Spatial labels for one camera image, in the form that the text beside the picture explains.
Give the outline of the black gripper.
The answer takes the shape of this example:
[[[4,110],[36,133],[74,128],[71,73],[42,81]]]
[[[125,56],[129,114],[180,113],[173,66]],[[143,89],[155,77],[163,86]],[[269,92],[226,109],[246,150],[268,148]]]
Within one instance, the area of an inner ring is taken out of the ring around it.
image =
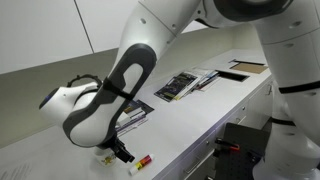
[[[114,152],[115,156],[124,163],[132,162],[135,159],[126,149],[125,144],[119,139],[110,141],[108,147]]]

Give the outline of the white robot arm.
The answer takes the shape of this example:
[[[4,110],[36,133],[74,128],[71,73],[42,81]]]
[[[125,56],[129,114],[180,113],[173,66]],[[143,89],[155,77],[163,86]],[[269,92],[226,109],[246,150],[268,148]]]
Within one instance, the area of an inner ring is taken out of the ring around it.
[[[193,21],[212,29],[249,24],[257,33],[275,90],[273,128],[254,180],[319,180],[320,0],[138,0],[106,78],[54,89],[40,113],[73,144],[133,161],[115,126],[157,62],[179,45],[191,63],[217,53],[212,38],[181,40]]]

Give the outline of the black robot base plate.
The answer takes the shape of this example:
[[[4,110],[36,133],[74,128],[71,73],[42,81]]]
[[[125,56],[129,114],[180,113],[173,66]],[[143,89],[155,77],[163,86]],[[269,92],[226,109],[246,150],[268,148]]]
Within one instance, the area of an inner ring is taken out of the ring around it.
[[[239,151],[220,145],[215,180],[254,180],[253,167],[265,155],[270,133],[227,123],[222,139],[238,144]]]

